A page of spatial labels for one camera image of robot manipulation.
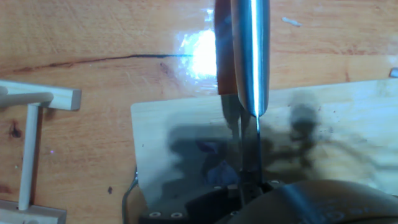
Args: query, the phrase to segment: black plastic part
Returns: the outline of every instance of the black plastic part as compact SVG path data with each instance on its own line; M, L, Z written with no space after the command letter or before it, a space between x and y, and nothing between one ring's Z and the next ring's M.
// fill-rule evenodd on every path
M231 211L240 210L239 194L232 194L227 187L215 189L206 186L181 198L169 200L150 208L139 217L140 224L163 223L215 223ZM151 217L152 212L160 212L159 217ZM171 214L180 212L182 218L172 218Z
M337 180L285 185L253 200L230 224L398 222L398 199L368 186Z

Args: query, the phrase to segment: dark stain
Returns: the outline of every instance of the dark stain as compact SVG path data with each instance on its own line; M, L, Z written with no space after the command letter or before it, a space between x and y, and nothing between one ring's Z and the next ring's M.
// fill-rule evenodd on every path
M0 194L5 193L5 194L11 194L11 189L8 186L5 185L0 185Z
M346 72L345 75L346 75L346 82L350 82L351 79L350 79L350 77L349 77L349 75L348 75L348 72Z
M22 131L18 128L18 121L15 119L11 121L8 134L13 138L20 138L22 136Z
M80 63L93 63L93 62L101 62L105 60L117 60L117 59L127 59L127 58L167 58L167 57L192 57L193 55L189 54L133 54L121 57L107 57L107 58L94 58L90 60L81 60L76 62L59 62L59 63L51 63L48 65L36 66L36 67L24 67L20 69L15 69L13 72L31 72L40 70L43 68L54 68L54 67L61 67L61 68L70 68L74 64Z
M49 121L49 120L53 119L56 111L57 110L53 109L53 108L46 108L46 111L44 113L44 120Z

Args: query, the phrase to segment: screw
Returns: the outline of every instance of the screw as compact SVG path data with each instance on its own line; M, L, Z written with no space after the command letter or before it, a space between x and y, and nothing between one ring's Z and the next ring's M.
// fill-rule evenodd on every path
M152 213L149 214L149 216L152 217L152 218L159 217L161 215L162 214L160 212L152 212Z
M183 215L180 212L174 212L170 217L172 217L172 218L182 218Z

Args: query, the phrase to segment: metal shaft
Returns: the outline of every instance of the metal shaft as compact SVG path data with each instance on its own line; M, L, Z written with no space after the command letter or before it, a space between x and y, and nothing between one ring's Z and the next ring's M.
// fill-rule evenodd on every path
M239 100L260 117L268 107L269 0L232 0L231 9Z

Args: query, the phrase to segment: metal rod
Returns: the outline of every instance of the metal rod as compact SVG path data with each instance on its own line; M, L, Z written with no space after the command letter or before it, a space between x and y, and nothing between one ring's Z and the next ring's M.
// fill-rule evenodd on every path
M231 9L239 100L260 117L268 107L269 0L232 0Z
M52 93L23 93L8 94L0 96L0 108L16 105L26 105L29 103L44 103L52 101Z
M34 105L27 106L26 132L24 146L24 160L22 162L21 186L19 188L18 209L21 211L29 208L30 190L32 188L32 173L34 166L37 119L39 107Z

